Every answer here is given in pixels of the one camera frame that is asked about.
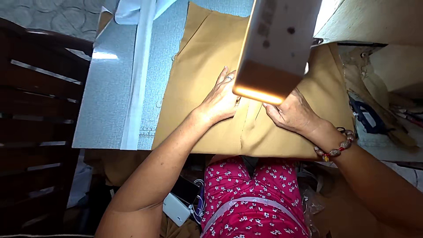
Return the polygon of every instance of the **smartphone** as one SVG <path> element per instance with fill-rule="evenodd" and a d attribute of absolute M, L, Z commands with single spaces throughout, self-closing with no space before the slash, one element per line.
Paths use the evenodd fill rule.
<path fill-rule="evenodd" d="M 170 192 L 187 204 L 193 204 L 200 187 L 180 175 Z"/>

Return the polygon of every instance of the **right hand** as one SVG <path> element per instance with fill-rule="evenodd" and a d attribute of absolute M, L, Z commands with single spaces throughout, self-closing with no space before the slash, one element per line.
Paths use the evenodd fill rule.
<path fill-rule="evenodd" d="M 267 115 L 277 126 L 305 137 L 326 122 L 314 113 L 297 88 L 288 95 L 282 104 L 273 106 L 263 103 L 263 106 L 266 108 Z"/>

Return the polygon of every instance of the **patterned wallpaper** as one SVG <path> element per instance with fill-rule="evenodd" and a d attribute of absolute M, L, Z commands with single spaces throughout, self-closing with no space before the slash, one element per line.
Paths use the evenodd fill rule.
<path fill-rule="evenodd" d="M 0 17 L 94 41 L 104 0 L 0 0 Z"/>

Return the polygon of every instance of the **pink floral dress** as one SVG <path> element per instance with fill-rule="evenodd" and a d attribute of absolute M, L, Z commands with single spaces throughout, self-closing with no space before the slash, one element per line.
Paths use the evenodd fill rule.
<path fill-rule="evenodd" d="M 253 179 L 239 156 L 208 166 L 204 177 L 202 237 L 308 237 L 292 163 L 277 158 L 261 159 Z M 282 208 L 264 200 L 277 202 Z"/>

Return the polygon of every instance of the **left hand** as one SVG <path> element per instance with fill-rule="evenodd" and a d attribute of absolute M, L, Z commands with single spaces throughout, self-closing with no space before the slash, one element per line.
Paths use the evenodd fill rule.
<path fill-rule="evenodd" d="M 227 73 L 228 67 L 225 66 L 217 78 L 214 88 L 195 109 L 202 114 L 205 122 L 210 126 L 233 117 L 238 107 L 237 101 L 241 98 L 232 93 L 236 70 L 226 75 Z"/>

